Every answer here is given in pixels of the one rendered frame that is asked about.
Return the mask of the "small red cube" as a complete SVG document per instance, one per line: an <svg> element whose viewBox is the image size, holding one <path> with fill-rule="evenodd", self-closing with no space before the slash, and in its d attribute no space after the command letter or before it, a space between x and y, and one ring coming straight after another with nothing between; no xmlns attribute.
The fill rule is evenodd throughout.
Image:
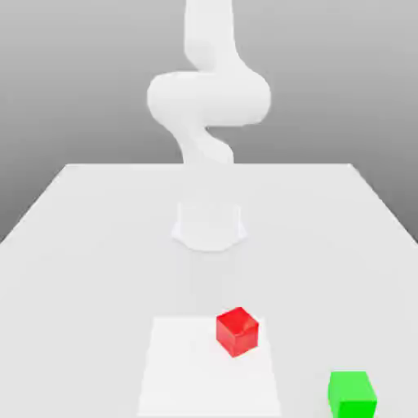
<svg viewBox="0 0 418 418"><path fill-rule="evenodd" d="M216 317L216 340L232 358L258 346L260 324L243 308Z"/></svg>

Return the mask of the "small green cube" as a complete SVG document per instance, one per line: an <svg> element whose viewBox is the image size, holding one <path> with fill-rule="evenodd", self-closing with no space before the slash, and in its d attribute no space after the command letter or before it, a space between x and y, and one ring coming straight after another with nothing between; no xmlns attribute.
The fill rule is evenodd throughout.
<svg viewBox="0 0 418 418"><path fill-rule="evenodd" d="M377 396L365 371L332 371L327 397L332 418L374 418Z"/></svg>

